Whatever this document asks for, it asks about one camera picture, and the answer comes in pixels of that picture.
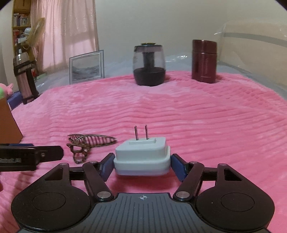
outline pink blanket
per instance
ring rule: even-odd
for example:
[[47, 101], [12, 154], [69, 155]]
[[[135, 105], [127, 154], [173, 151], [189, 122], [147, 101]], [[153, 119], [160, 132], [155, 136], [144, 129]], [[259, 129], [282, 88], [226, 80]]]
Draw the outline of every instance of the pink blanket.
[[[102, 79], [46, 91], [35, 101], [13, 110], [23, 143], [60, 145], [62, 162], [76, 166], [66, 143], [71, 133], [114, 136], [118, 143], [92, 149], [90, 160], [101, 160], [126, 139], [135, 125], [144, 137], [164, 136], [171, 152], [186, 161], [216, 167], [228, 163], [263, 189], [275, 203], [272, 233], [287, 229], [287, 104], [272, 90], [241, 75], [219, 74], [215, 84], [199, 83], [189, 72], [168, 72], [156, 87], [137, 86], [133, 77]], [[43, 163], [34, 172], [3, 172], [0, 181], [0, 232], [18, 226], [10, 205], [15, 195], [59, 162]], [[83, 182], [75, 186], [85, 190]], [[107, 185], [117, 192], [170, 192], [179, 186], [175, 174], [122, 177], [113, 171]], [[213, 184], [206, 182], [203, 189]]]

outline white power adapter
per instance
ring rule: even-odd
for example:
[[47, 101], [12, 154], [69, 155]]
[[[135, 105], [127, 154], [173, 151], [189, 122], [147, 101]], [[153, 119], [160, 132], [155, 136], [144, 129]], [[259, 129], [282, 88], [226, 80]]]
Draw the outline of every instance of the white power adapter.
[[116, 148], [114, 159], [116, 173], [124, 176], [160, 176], [169, 172], [170, 147], [165, 137], [129, 139]]

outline plug prong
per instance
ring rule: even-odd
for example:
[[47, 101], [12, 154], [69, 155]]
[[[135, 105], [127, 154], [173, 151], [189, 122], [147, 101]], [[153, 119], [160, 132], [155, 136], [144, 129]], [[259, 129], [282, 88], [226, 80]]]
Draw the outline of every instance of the plug prong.
[[139, 136], [137, 134], [137, 126], [135, 126], [135, 139], [138, 140], [139, 139]]
[[145, 125], [146, 128], [146, 139], [148, 140], [148, 125]]

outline pink plush toy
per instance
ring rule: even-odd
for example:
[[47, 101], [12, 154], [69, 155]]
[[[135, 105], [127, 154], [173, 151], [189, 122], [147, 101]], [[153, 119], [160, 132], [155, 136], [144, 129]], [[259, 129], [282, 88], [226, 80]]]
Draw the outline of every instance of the pink plush toy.
[[11, 83], [10, 85], [6, 86], [5, 84], [3, 83], [0, 83], [0, 88], [2, 88], [2, 90], [4, 91], [4, 95], [5, 95], [5, 98], [8, 99], [12, 94], [13, 94], [13, 87], [14, 87], [14, 84]]

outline framed picture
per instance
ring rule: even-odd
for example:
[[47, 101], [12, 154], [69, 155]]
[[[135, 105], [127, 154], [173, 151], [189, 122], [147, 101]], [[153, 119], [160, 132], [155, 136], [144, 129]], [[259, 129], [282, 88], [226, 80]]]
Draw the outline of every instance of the framed picture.
[[104, 78], [104, 51], [70, 57], [70, 84]]

